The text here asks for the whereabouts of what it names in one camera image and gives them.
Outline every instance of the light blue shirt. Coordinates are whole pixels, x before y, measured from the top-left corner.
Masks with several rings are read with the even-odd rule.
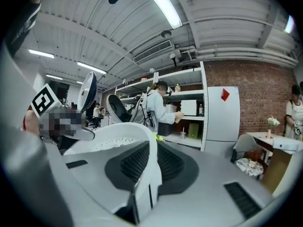
[[[147,95],[146,107],[147,111],[151,112],[151,118],[154,123],[154,127],[149,127],[152,132],[158,133],[159,122],[168,124],[175,122],[175,113],[166,112],[163,106],[163,99],[157,91],[152,90]]]

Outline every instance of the vase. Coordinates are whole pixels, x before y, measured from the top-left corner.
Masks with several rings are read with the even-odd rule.
[[[248,166],[251,167],[251,168],[256,167],[256,165],[257,165],[257,162],[256,162],[256,161],[250,160],[250,161],[248,162]]]
[[[267,139],[270,139],[270,137],[271,137],[271,130],[268,130],[268,131],[267,131],[267,136],[266,136],[266,138],[267,138]]]

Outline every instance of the pink vase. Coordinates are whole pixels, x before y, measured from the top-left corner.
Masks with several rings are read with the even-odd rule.
[[[268,131],[267,131],[267,136],[266,136],[266,138],[267,138],[267,139],[270,139],[270,136],[271,136],[271,130],[268,130]]]

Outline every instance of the black sleeve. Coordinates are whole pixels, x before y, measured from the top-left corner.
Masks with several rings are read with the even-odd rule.
[[[5,36],[5,42],[12,57],[15,56],[29,34],[30,29],[35,25],[40,7],[40,3],[34,4],[29,2],[10,26]]]

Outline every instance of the green box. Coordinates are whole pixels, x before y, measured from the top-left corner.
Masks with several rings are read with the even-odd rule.
[[[198,131],[199,131],[199,124],[190,123],[188,129],[188,137],[192,139],[198,139]]]

